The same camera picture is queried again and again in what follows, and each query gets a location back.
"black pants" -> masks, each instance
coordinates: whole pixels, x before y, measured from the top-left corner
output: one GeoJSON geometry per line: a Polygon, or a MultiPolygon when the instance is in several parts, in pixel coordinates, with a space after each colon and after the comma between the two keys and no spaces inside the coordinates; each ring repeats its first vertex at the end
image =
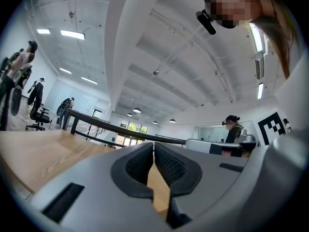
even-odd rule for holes
{"type": "Polygon", "coordinates": [[[6,130],[6,126],[8,123],[8,113],[9,113],[9,108],[10,108],[10,94],[14,87],[15,87],[15,84],[13,80],[8,76],[4,76],[2,84],[0,86],[0,104],[2,102],[3,97],[5,95],[6,97],[5,97],[4,108],[3,108],[2,116],[1,116],[0,131],[6,130]]]}
{"type": "Polygon", "coordinates": [[[68,110],[65,109],[64,112],[63,112],[63,114],[62,114],[62,115],[60,116],[60,118],[59,118],[59,125],[62,124],[62,119],[63,119],[63,117],[64,117],[64,121],[63,121],[64,124],[67,122],[67,121],[66,121],[67,116],[68,116],[68,110]]]}

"white ceiling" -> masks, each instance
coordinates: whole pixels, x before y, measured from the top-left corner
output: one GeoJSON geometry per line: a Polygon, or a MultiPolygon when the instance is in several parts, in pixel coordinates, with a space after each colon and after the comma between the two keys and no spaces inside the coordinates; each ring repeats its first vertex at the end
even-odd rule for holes
{"type": "MultiPolygon", "coordinates": [[[[139,107],[146,122],[160,124],[201,104],[257,99],[250,29],[214,23],[217,33],[209,35],[195,16],[203,0],[32,0],[32,5],[30,26],[51,30],[36,36],[52,65],[71,71],[59,73],[78,82],[81,76],[98,82],[116,113],[126,116],[139,107]],[[60,29],[84,32],[86,39],[61,36],[60,29]]],[[[269,97],[283,77],[276,61],[265,61],[265,69],[263,97],[269,97]]]]}
{"type": "Polygon", "coordinates": [[[110,0],[26,0],[28,26],[58,74],[108,93],[104,32],[110,0]],[[36,29],[50,29],[38,34],[36,29]],[[85,34],[85,40],[62,36],[60,30],[85,34]],[[65,73],[59,67],[71,71],[65,73]],[[98,83],[92,84],[81,76],[98,83]]]}

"fluorescent light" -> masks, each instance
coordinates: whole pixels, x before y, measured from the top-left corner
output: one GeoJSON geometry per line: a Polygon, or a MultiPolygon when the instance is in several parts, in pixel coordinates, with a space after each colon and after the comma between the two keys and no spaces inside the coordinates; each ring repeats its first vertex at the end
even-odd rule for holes
{"type": "Polygon", "coordinates": [[[69,71],[67,71],[67,70],[65,70],[65,69],[63,69],[63,68],[60,68],[60,67],[59,67],[59,69],[60,69],[61,71],[63,71],[63,72],[66,72],[66,73],[72,74],[72,72],[69,72],[69,71]]]}
{"type": "Polygon", "coordinates": [[[50,34],[49,29],[37,29],[38,33],[40,34],[50,34]]]}
{"type": "Polygon", "coordinates": [[[254,42],[255,42],[255,48],[258,52],[260,52],[263,50],[263,45],[262,45],[262,40],[261,40],[259,29],[253,23],[250,23],[250,27],[251,27],[251,31],[252,31],[254,42]]]}
{"type": "Polygon", "coordinates": [[[259,93],[257,94],[257,99],[258,100],[262,98],[263,88],[264,88],[264,83],[260,83],[260,85],[259,85],[259,93]]]}
{"type": "Polygon", "coordinates": [[[69,36],[69,37],[77,38],[77,39],[80,39],[80,40],[85,39],[85,34],[83,34],[83,33],[61,30],[61,34],[64,35],[64,36],[69,36]]]}
{"type": "Polygon", "coordinates": [[[141,113],[141,110],[140,110],[138,107],[134,108],[133,111],[134,111],[135,113],[138,113],[138,114],[141,113]]]}
{"type": "Polygon", "coordinates": [[[82,77],[82,76],[81,76],[81,78],[84,79],[84,80],[86,80],[86,81],[88,81],[88,82],[90,82],[90,83],[98,84],[97,82],[94,82],[94,81],[89,80],[89,79],[87,79],[87,78],[84,78],[84,77],[82,77]]]}

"metal railing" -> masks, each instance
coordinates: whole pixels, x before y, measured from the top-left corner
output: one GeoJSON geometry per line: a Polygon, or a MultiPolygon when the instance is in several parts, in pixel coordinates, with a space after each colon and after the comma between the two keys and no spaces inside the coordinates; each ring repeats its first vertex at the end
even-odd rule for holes
{"type": "Polygon", "coordinates": [[[70,120],[71,117],[74,117],[74,122],[73,122],[73,125],[72,125],[72,128],[71,128],[71,134],[73,134],[73,135],[78,134],[78,135],[81,135],[83,137],[86,137],[87,139],[92,139],[92,140],[95,140],[95,141],[98,141],[98,142],[101,142],[101,143],[104,143],[104,144],[112,145],[112,146],[126,147],[126,145],[120,145],[120,144],[116,144],[115,142],[109,142],[109,141],[106,141],[106,140],[102,140],[102,139],[94,137],[93,135],[95,134],[97,136],[99,129],[102,129],[101,133],[102,133],[102,131],[104,132],[105,130],[108,130],[108,131],[113,131],[113,132],[116,132],[116,133],[119,133],[119,134],[132,136],[135,139],[143,140],[143,141],[144,140],[150,140],[150,141],[169,143],[169,144],[175,144],[175,145],[181,145],[181,146],[185,145],[185,142],[186,142],[185,140],[170,139],[170,138],[165,138],[165,137],[157,137],[157,136],[152,136],[152,135],[147,135],[147,134],[127,130],[127,129],[124,129],[122,127],[111,125],[111,124],[104,122],[104,121],[102,121],[102,120],[100,120],[96,117],[91,117],[91,116],[88,116],[88,115],[85,115],[85,114],[81,114],[81,113],[79,113],[75,110],[72,110],[72,109],[68,109],[68,119],[67,119],[66,123],[63,125],[63,128],[62,128],[65,131],[68,128],[68,123],[69,123],[69,120],[70,120]],[[97,131],[89,134],[90,131],[92,131],[89,128],[89,130],[87,131],[87,134],[86,134],[86,133],[82,133],[82,132],[76,130],[76,127],[78,126],[79,121],[83,121],[85,123],[88,123],[91,126],[96,126],[95,130],[97,130],[97,131]]]}

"wooden table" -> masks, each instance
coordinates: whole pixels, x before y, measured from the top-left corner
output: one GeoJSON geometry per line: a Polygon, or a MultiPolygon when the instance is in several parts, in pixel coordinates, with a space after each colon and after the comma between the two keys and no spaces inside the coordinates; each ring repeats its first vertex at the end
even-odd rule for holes
{"type": "MultiPolygon", "coordinates": [[[[116,149],[104,147],[64,130],[3,131],[0,133],[1,163],[9,176],[30,193],[79,161],[116,149]]],[[[153,164],[148,186],[154,190],[154,208],[164,213],[169,203],[169,188],[153,164]]]]}

